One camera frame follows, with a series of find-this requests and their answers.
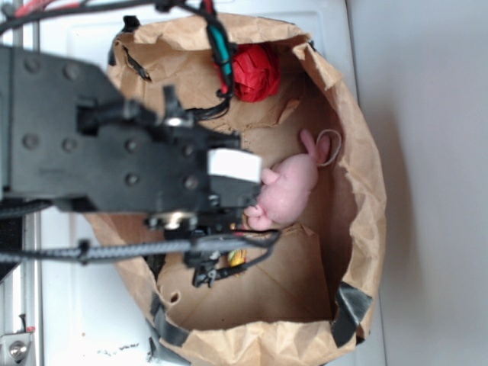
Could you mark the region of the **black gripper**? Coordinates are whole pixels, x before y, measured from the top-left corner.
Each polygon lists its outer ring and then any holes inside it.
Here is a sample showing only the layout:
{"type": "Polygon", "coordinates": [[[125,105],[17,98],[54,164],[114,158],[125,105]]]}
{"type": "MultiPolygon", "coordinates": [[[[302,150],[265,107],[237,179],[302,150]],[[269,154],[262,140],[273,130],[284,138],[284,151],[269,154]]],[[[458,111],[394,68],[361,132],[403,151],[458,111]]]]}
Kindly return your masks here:
{"type": "Polygon", "coordinates": [[[86,210],[145,214],[167,230],[240,221],[257,198],[262,159],[242,148],[239,134],[203,127],[173,86],[163,96],[163,114],[135,100],[80,114],[86,210]]]}

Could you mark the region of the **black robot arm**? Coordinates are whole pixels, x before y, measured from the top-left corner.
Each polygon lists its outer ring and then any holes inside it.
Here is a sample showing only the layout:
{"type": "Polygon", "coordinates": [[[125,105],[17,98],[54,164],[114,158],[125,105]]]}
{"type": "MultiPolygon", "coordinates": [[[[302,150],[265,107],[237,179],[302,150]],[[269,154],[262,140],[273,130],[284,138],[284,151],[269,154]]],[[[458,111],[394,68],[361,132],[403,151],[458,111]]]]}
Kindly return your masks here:
{"type": "Polygon", "coordinates": [[[167,228],[240,221],[261,185],[237,133],[201,126],[163,89],[158,113],[95,65],[1,48],[1,195],[79,213],[146,214],[167,228]]]}

